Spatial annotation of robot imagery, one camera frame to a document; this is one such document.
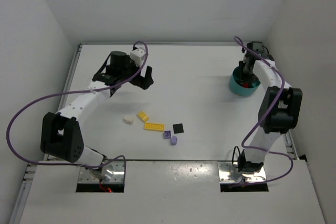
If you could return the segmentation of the purple lego brick stud up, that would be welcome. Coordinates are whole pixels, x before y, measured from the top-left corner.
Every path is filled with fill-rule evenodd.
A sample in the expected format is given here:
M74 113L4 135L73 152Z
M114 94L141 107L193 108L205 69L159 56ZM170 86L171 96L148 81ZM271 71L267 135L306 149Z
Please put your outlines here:
M170 139L172 137L171 131L164 131L163 132L163 138L164 139Z

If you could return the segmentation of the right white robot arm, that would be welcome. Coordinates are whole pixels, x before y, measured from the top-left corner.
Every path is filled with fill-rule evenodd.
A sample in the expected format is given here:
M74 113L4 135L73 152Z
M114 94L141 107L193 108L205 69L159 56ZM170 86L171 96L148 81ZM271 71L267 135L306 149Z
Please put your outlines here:
M244 45L239 37L235 41L242 47L244 58L233 72L233 82L250 93L259 86L265 89L258 121L243 139L243 151L237 160L239 172L252 174L261 170L275 141L296 127L303 93L285 81L261 42Z

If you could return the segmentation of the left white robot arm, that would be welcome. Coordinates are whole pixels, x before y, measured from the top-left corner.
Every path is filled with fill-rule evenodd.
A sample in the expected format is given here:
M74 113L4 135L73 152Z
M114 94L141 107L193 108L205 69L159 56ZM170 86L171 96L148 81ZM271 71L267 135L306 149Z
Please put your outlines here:
M152 67L144 76L141 70L147 57L145 49L134 47L127 54L112 51L99 70L93 75L85 93L56 113L48 112L42 123L40 149L43 153L91 169L102 167L106 157L86 147L81 126L87 117L105 100L111 98L124 84L146 90L153 84Z

